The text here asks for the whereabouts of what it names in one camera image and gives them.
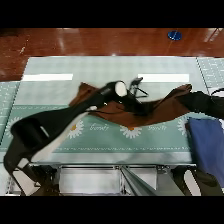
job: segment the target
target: folded blue cloth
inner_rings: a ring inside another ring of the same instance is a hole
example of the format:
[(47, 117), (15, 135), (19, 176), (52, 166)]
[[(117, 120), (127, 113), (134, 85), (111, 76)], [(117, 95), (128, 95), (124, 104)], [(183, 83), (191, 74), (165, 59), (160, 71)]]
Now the folded blue cloth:
[(198, 168), (214, 175), (224, 187), (224, 134), (218, 119), (189, 118)]

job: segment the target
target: wooden floor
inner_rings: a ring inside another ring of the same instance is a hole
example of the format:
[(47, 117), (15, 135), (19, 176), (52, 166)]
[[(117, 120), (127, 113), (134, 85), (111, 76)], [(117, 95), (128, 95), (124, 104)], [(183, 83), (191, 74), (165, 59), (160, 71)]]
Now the wooden floor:
[[(178, 30), (182, 40), (167, 33)], [(0, 29), (0, 81), (20, 80), (29, 57), (161, 55), (224, 57), (222, 28)]]

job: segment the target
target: white flower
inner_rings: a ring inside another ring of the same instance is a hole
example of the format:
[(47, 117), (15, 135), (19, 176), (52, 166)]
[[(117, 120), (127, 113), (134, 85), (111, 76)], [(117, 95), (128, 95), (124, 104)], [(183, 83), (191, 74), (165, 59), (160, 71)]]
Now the white flower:
[(77, 124), (73, 125), (68, 136), (69, 138), (75, 138), (76, 136), (79, 136), (82, 134), (82, 130), (83, 130), (84, 124), (83, 121), (79, 121)]
[(22, 118), (21, 117), (14, 117), (12, 118), (8, 124), (6, 125), (6, 128), (5, 128), (5, 134), (11, 138), (12, 137), (12, 134), (11, 134), (11, 127), (13, 124), (15, 124), (17, 121), (21, 120)]
[(120, 125), (121, 129), (120, 131), (123, 131), (123, 135), (126, 136), (126, 138), (135, 138), (136, 136), (139, 136), (141, 134), (142, 128), (132, 128), (132, 127), (124, 127)]
[(178, 130), (181, 132), (182, 135), (186, 135), (187, 134), (187, 130), (185, 127), (185, 124), (187, 123), (187, 117), (182, 117), (179, 119), (178, 121)]

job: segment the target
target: brown cloth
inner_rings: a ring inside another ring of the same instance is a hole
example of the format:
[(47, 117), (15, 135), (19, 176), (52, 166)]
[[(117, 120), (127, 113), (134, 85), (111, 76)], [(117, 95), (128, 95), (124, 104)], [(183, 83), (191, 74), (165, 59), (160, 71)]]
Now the brown cloth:
[[(190, 84), (182, 85), (173, 89), (164, 99), (144, 102), (152, 108), (152, 111), (147, 116), (136, 116), (133, 113), (122, 111), (120, 108), (124, 109), (123, 105), (114, 101), (111, 101), (99, 110), (117, 114), (104, 114), (100, 112), (92, 112), (90, 114), (126, 127), (140, 127), (170, 121), (190, 112), (176, 97), (190, 93), (191, 89), (192, 86)], [(93, 86), (81, 83), (76, 98), (70, 102), (69, 106), (82, 102), (97, 90)]]

